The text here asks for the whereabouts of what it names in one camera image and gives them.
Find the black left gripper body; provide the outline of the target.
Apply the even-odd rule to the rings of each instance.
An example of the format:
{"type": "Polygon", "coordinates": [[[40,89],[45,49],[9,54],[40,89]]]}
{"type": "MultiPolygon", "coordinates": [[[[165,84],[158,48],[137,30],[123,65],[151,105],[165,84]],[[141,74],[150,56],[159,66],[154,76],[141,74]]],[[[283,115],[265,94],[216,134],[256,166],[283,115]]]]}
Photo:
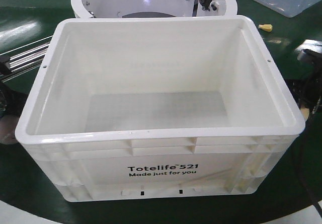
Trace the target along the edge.
{"type": "Polygon", "coordinates": [[[15,130],[27,97],[1,81],[1,143],[18,143],[15,130]]]}

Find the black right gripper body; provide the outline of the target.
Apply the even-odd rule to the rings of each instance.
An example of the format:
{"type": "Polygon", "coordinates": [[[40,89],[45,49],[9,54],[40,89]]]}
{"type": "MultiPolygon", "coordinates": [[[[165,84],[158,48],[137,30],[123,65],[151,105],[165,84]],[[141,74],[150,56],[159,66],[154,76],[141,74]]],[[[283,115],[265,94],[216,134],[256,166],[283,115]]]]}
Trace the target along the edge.
{"type": "Polygon", "coordinates": [[[303,49],[297,59],[311,65],[312,71],[303,79],[289,80],[289,88],[299,108],[305,107],[315,113],[321,108],[321,53],[303,49]]]}

